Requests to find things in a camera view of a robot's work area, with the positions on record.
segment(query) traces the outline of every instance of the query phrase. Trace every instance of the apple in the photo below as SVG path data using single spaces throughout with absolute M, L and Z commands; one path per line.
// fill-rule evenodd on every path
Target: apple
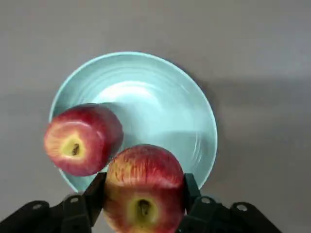
M 102 170 L 123 141 L 117 116 L 102 104 L 74 106 L 56 116 L 44 135 L 44 149 L 54 164 L 74 176 Z
M 104 216 L 119 233 L 173 233 L 183 215 L 183 170 L 172 153 L 149 144 L 119 153 L 109 164 Z

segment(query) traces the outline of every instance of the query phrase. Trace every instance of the light blue bowl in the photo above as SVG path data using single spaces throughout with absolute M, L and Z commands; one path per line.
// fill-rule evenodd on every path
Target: light blue bowl
M 204 93 L 180 68 L 140 52 L 97 57 L 75 70 L 59 88 L 49 122 L 66 109 L 88 102 L 105 103 L 118 116 L 124 130 L 121 150 L 140 143 L 164 147 L 203 186 L 216 157 L 216 122 Z M 60 173 L 74 191 L 84 191 L 95 177 Z

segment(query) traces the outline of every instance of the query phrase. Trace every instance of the gray background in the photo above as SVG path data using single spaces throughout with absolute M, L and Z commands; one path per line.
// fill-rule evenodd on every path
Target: gray background
M 219 149 L 204 194 L 311 232 L 309 0 L 1 0 L 0 218 L 71 192 L 42 149 L 49 107 L 79 65 L 121 50 L 168 59 L 205 91 Z M 94 232 L 110 232 L 103 218 Z

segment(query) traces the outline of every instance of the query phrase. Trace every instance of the apple stem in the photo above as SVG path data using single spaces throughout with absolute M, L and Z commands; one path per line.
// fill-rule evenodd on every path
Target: apple stem
M 79 152 L 79 144 L 75 143 L 71 154 L 75 156 L 78 154 L 78 152 Z

